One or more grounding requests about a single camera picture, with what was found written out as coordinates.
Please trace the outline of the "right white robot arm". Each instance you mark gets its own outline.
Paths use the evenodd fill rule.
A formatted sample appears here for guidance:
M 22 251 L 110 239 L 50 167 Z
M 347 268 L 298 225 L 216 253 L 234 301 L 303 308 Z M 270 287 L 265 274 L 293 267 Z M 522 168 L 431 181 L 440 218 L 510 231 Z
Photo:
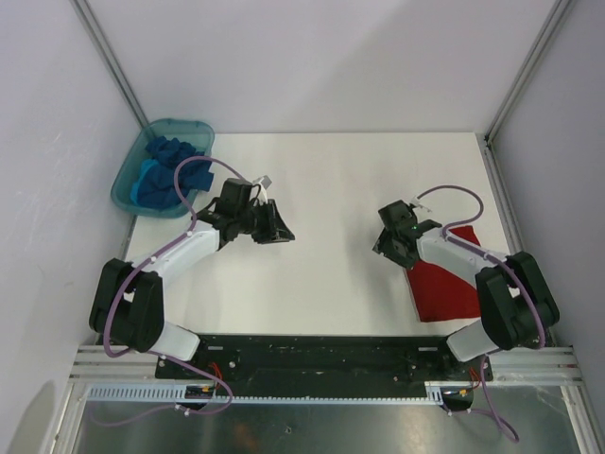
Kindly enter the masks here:
M 480 356 L 544 348 L 560 311 L 534 256 L 486 250 L 471 227 L 418 220 L 414 209 L 403 201 L 381 208 L 383 230 L 373 249 L 404 269 L 421 321 L 470 320 L 446 337 L 438 372 L 458 379 Z

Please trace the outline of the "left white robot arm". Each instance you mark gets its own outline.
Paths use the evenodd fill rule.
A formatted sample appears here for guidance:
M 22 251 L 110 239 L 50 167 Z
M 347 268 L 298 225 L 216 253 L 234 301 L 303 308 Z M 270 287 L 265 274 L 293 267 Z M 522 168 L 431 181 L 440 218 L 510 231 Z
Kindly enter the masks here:
M 164 291 L 239 236 L 248 235 L 260 245 L 294 240 L 275 200 L 267 195 L 270 185 L 267 176 L 252 183 L 230 178 L 220 195 L 196 213 L 195 223 L 159 251 L 133 262 L 108 261 L 100 274 L 89 326 L 105 341 L 175 358 L 177 368 L 188 377 L 203 375 L 209 356 L 199 349 L 197 334 L 165 319 Z

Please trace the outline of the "red t shirt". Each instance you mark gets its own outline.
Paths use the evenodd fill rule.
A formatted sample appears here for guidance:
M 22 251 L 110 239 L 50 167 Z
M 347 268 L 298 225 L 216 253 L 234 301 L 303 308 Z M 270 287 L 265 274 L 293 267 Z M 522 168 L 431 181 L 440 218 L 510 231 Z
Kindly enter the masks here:
M 485 263 L 482 258 L 450 241 L 441 229 L 427 232 L 421 248 L 438 263 L 419 260 L 406 271 L 416 312 L 421 322 L 436 323 L 480 316 L 475 275 Z

